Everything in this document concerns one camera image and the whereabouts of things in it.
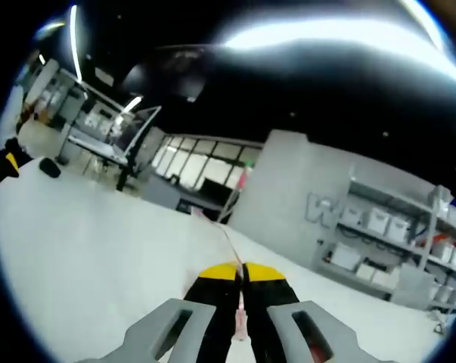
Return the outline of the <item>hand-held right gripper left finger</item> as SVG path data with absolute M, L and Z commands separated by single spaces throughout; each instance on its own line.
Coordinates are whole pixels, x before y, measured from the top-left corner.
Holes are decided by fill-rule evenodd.
M 169 299 L 129 327 L 123 343 L 87 362 L 225 362 L 236 328 L 239 273 L 234 263 L 202 271 L 183 299 Z

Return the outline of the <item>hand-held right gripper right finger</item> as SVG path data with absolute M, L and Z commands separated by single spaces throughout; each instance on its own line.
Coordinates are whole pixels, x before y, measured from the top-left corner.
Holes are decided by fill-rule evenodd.
M 312 301 L 301 301 L 275 268 L 243 264 L 247 333 L 257 362 L 378 362 L 356 332 Z

